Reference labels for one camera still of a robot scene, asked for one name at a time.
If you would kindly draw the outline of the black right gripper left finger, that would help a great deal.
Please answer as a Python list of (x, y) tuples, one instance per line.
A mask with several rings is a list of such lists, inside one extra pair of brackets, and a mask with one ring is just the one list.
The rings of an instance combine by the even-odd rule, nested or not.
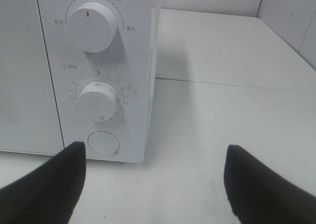
[(2, 224), (67, 224), (86, 175), (84, 142), (73, 142), (46, 163), (0, 190)]

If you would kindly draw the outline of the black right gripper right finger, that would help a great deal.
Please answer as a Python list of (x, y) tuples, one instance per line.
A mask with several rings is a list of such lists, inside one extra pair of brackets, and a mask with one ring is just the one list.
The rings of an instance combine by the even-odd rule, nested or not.
[(224, 187), (242, 224), (314, 224), (316, 198), (238, 145), (229, 145)]

